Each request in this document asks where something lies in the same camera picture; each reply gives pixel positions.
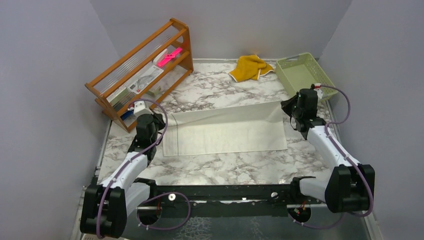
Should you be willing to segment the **white terry towel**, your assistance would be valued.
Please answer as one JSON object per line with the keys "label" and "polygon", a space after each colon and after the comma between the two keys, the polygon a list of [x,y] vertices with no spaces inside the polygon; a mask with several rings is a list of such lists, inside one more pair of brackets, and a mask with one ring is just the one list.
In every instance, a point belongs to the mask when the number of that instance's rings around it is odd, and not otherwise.
{"label": "white terry towel", "polygon": [[171,113],[165,157],[286,150],[278,101]]}

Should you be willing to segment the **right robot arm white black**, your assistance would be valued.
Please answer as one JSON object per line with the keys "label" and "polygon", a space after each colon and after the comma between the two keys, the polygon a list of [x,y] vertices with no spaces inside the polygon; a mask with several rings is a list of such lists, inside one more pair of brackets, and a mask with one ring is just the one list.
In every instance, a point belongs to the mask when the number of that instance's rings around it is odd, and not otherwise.
{"label": "right robot arm white black", "polygon": [[281,102],[281,109],[291,120],[294,130],[314,146],[332,169],[327,181],[312,176],[296,177],[288,190],[289,199],[300,204],[308,197],[326,203],[333,213],[365,217],[374,209],[375,170],[362,164],[342,146],[330,129],[330,122],[318,116],[320,85],[300,89]]}

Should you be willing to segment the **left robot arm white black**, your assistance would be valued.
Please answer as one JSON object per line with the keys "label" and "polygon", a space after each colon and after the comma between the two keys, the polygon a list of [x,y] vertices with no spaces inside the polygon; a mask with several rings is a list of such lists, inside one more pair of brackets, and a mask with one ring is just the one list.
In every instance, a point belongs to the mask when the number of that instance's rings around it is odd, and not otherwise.
{"label": "left robot arm white black", "polygon": [[85,190],[79,225],[82,233],[117,239],[138,204],[155,203],[154,180],[137,177],[153,160],[167,127],[167,114],[153,112],[137,117],[136,134],[122,164],[104,181]]}

